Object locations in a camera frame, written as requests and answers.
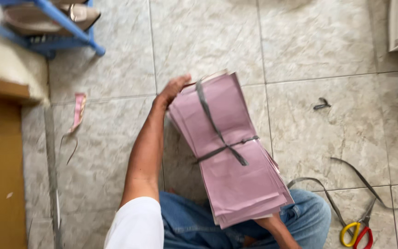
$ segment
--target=white sleeve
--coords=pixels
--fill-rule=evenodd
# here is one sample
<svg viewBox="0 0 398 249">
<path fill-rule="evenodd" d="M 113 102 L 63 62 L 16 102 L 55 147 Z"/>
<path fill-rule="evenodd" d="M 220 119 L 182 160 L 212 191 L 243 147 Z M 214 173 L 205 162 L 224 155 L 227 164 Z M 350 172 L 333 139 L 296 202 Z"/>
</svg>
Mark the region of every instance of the white sleeve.
<svg viewBox="0 0 398 249">
<path fill-rule="evenodd" d="M 122 206 L 104 242 L 104 249 L 162 249 L 163 246 L 161 206 L 151 197 L 138 197 Z"/>
</svg>

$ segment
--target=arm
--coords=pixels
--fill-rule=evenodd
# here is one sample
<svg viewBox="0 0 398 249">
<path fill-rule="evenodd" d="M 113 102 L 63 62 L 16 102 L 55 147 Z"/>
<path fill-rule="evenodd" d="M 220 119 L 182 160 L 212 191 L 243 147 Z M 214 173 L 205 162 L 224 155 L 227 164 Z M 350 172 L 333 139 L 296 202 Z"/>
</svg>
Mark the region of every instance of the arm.
<svg viewBox="0 0 398 249">
<path fill-rule="evenodd" d="M 273 235 L 281 249 L 302 249 L 280 220 L 279 213 L 273 214 L 273 217 L 255 220 L 255 222 Z"/>
<path fill-rule="evenodd" d="M 158 179 L 164 149 L 165 111 L 184 84 L 190 80 L 189 74 L 170 80 L 154 99 L 147 120 L 131 149 L 119 208 L 141 196 L 152 197 L 159 201 Z"/>
</svg>

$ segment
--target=gray plastic strap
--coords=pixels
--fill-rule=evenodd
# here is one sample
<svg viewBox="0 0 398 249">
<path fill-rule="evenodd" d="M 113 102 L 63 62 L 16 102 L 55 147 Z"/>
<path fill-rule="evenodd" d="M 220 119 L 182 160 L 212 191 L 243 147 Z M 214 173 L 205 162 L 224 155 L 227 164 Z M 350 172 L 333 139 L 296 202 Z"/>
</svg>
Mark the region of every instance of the gray plastic strap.
<svg viewBox="0 0 398 249">
<path fill-rule="evenodd" d="M 222 148 L 217 149 L 217 150 L 215 150 L 215 151 L 212 151 L 212 152 L 208 153 L 207 155 L 213 153 L 211 156 L 208 156 L 208 158 L 210 158 L 210 157 L 212 157 L 212 156 L 218 154 L 219 152 L 221 152 L 221 151 L 223 151 L 224 149 L 227 148 L 227 149 L 229 149 L 229 150 L 231 151 L 231 153 L 236 157 L 236 159 L 240 162 L 240 164 L 241 164 L 242 166 L 247 166 L 247 165 L 248 165 L 248 162 L 245 160 L 245 158 L 243 158 L 243 156 L 241 156 L 235 149 L 233 149 L 231 144 L 227 144 L 227 143 L 225 142 L 225 140 L 224 140 L 224 138 L 223 138 L 223 136 L 222 136 L 221 131 L 219 131 L 218 127 L 217 127 L 216 124 L 213 122 L 213 119 L 212 119 L 212 117 L 211 117 L 210 108 L 208 107 L 207 100 L 205 99 L 205 95 L 203 94 L 202 80 L 196 81 L 196 92 L 198 93 L 198 97 L 199 97 L 200 104 L 202 105 L 202 109 L 204 110 L 205 114 L 207 115 L 208 120 L 210 120 L 211 125 L 213 126 L 215 132 L 218 134 L 219 138 L 220 138 L 220 139 L 222 140 L 222 142 L 224 143 L 224 146 L 223 146 Z"/>
<path fill-rule="evenodd" d="M 237 143 L 229 144 L 228 146 L 229 147 L 233 147 L 236 144 L 244 144 L 244 143 L 246 143 L 248 141 L 255 140 L 255 139 L 259 139 L 259 137 L 258 136 L 253 136 L 253 137 L 248 138 L 248 139 L 243 139 L 242 141 L 239 141 Z M 208 159 L 208 158 L 220 153 L 221 151 L 225 150 L 226 148 L 228 148 L 228 147 L 227 146 L 220 147 L 219 149 L 213 150 L 212 152 L 207 153 L 206 155 L 199 157 L 198 160 L 197 160 L 197 163 L 199 163 L 199 162 L 201 162 L 201 161 L 203 161 L 205 159 Z"/>
<path fill-rule="evenodd" d="M 363 175 L 354 167 L 352 166 L 350 163 L 348 163 L 347 161 L 344 161 L 342 159 L 339 158 L 335 158 L 335 157 L 331 157 L 331 160 L 336 160 L 336 161 L 340 161 L 343 162 L 345 164 L 347 164 L 349 167 L 351 167 L 354 172 L 357 174 L 357 176 L 361 179 L 361 181 L 363 182 L 363 184 L 365 184 L 365 186 L 371 191 L 371 193 L 379 200 L 379 202 L 382 204 L 382 206 L 384 208 L 387 209 L 393 209 L 393 210 L 398 210 L 398 207 L 394 208 L 394 207 L 388 207 L 387 205 L 385 205 L 385 203 L 382 201 L 382 198 L 380 198 L 380 196 L 376 193 L 376 191 L 374 191 L 374 189 L 371 187 L 371 185 L 368 183 L 368 181 L 363 177 Z M 323 187 L 323 190 L 325 192 L 326 197 L 328 198 L 329 203 L 331 204 L 331 206 L 334 209 L 334 212 L 336 212 L 337 217 L 339 218 L 340 223 L 342 224 L 343 227 L 346 226 L 345 221 L 342 218 L 342 215 L 340 214 L 340 211 L 337 207 L 337 205 L 334 203 L 333 199 L 331 198 L 331 196 L 329 195 L 328 191 L 326 190 L 325 186 L 316 178 L 310 178 L 310 177 L 300 177 L 300 178 L 296 178 L 292 181 L 290 181 L 290 183 L 287 185 L 288 188 L 291 188 L 294 184 L 298 183 L 298 182 L 302 182 L 302 181 L 306 181 L 306 180 L 311 180 L 314 182 L 317 182 L 320 186 Z"/>
</svg>

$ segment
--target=knee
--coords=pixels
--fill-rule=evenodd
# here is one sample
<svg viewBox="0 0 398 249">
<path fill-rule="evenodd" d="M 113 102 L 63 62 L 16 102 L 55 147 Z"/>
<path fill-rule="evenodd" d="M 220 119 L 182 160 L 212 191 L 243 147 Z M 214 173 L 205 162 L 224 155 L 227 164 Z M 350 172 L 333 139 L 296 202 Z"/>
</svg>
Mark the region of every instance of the knee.
<svg viewBox="0 0 398 249">
<path fill-rule="evenodd" d="M 303 207 L 307 216 L 320 227 L 329 228 L 331 224 L 331 208 L 329 204 L 319 195 L 306 190 L 291 190 L 296 204 Z"/>
</svg>

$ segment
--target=blue jeans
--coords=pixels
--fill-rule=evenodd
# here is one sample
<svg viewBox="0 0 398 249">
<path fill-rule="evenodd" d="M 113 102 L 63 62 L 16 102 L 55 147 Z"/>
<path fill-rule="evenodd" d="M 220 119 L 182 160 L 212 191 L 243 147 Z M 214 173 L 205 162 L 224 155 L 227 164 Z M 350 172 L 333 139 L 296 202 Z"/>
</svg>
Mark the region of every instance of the blue jeans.
<svg viewBox="0 0 398 249">
<path fill-rule="evenodd" d="M 304 249 L 322 249 L 331 223 L 329 205 L 320 196 L 305 190 L 290 190 L 295 204 L 282 207 L 280 218 Z M 214 225 L 209 205 L 199 206 L 179 195 L 160 192 L 164 222 L 164 248 L 242 248 L 244 235 L 257 241 L 249 248 L 279 249 L 268 232 L 254 221 L 226 229 Z"/>
</svg>

